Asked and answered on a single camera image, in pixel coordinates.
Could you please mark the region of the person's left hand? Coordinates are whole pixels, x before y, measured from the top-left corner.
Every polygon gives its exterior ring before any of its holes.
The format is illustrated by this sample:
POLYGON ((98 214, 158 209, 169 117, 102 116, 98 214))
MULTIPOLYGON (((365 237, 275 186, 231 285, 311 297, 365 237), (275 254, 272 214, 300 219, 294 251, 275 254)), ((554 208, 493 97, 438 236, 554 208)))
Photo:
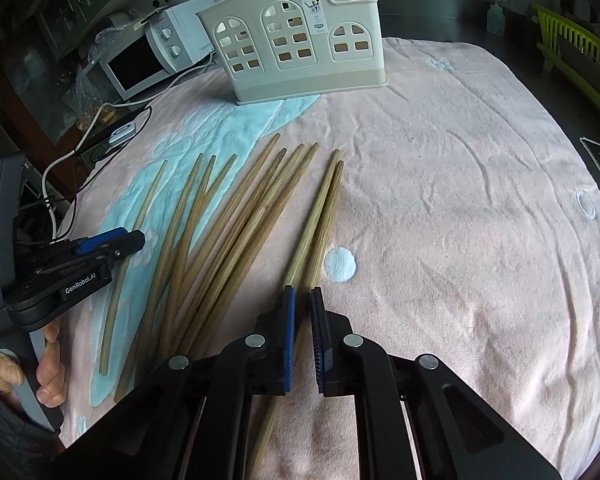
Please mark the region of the person's left hand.
MULTIPOLYGON (((36 369, 36 380, 40 388, 35 396, 46 408, 58 408, 65 402, 68 391, 67 372, 60 358, 59 324, 47 324, 43 335, 45 348, 36 369)), ((21 386, 24 378, 26 376, 20 366, 0 352, 0 398, 16 410, 20 410, 21 405, 14 393, 14 387, 21 386)))

